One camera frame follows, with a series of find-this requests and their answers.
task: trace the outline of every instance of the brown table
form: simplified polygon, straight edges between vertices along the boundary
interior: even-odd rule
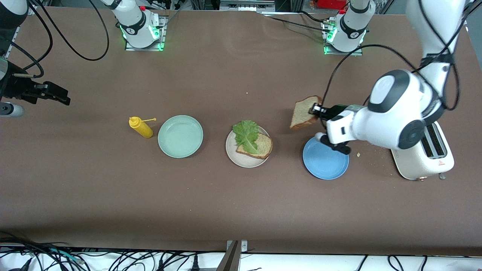
[[[49,12],[81,53],[103,52],[92,9]],[[80,59],[54,33],[42,61],[43,80],[68,89],[71,105],[20,101],[24,117],[0,120],[0,229],[86,247],[223,250],[226,240],[247,239],[258,252],[481,254],[482,74],[465,31],[456,54],[462,100],[440,120],[455,157],[448,179],[407,181],[387,149],[356,141],[347,172],[323,181],[301,156],[321,125],[288,129],[294,102],[321,95],[341,59],[323,54],[319,33],[252,12],[180,12],[164,52],[126,52],[113,14],[102,15],[111,35],[104,59]],[[375,16],[370,30],[365,44],[393,46],[418,63],[421,47],[405,16]],[[34,56],[48,44],[33,16],[17,41]],[[10,60],[29,63],[19,52]],[[367,48],[339,69],[326,105],[360,104],[379,76],[405,67],[389,51]],[[128,125],[131,116],[156,117],[157,135],[179,114],[204,129],[201,148],[185,159],[166,156],[156,136],[144,139]],[[243,119],[274,140],[258,168],[240,168],[225,152],[231,126]]]

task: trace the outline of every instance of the blue plate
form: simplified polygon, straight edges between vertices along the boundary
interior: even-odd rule
[[[339,151],[316,141],[308,140],[303,149],[303,163],[316,178],[333,180],[342,176],[348,168],[350,159]]]

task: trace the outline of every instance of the slice of bread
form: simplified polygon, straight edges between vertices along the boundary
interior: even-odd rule
[[[258,133],[258,139],[255,141],[255,143],[256,145],[258,145],[259,153],[257,154],[250,154],[246,152],[242,145],[236,149],[236,152],[246,154],[248,156],[251,156],[253,158],[258,158],[258,159],[268,158],[269,154],[273,150],[273,140],[265,134]]]
[[[320,104],[321,97],[310,96],[304,100],[296,102],[295,109],[293,110],[293,117],[291,118],[290,130],[298,130],[316,122],[318,117],[308,113],[315,103]]]

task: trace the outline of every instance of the yellow squeeze bottle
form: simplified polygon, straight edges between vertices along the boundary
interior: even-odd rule
[[[151,119],[151,120],[141,120],[141,118],[139,117],[131,117],[129,118],[129,126],[136,130],[138,133],[141,134],[141,136],[145,137],[145,138],[149,138],[151,137],[154,132],[152,131],[152,129],[147,125],[145,124],[144,122],[148,122],[148,121],[155,121],[156,118],[154,119]]]

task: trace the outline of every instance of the white floor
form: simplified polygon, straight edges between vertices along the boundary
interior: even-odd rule
[[[102,252],[89,253],[90,255],[100,255]],[[138,253],[133,257],[139,257],[144,253]],[[223,257],[223,253],[207,253],[199,255],[200,268],[216,268]],[[0,271],[9,271],[20,268],[31,258],[30,255],[20,255],[14,253],[0,258]],[[82,255],[92,271],[108,271],[111,264],[119,257],[119,254],[107,254],[101,257],[89,257]],[[142,260],[147,271],[157,268],[157,263],[161,254],[152,258]],[[180,269],[179,265],[184,260],[168,266],[165,271],[188,271],[192,267],[194,257],[191,257]],[[253,271],[261,268],[261,271],[355,271],[363,256],[352,255],[289,255],[289,254],[243,254],[240,261],[240,271]],[[399,256],[403,269],[406,271],[419,271],[423,262],[423,257]],[[46,255],[41,255],[40,260],[44,269],[53,261]],[[126,260],[117,270],[127,267],[133,260]],[[394,271],[387,262],[387,256],[369,256],[362,267],[363,271]],[[424,271],[480,271],[482,270],[482,258],[466,257],[429,257]],[[34,258],[28,271],[40,271],[37,260]],[[58,265],[49,271],[60,271]],[[127,271],[144,271],[140,264],[130,267]]]

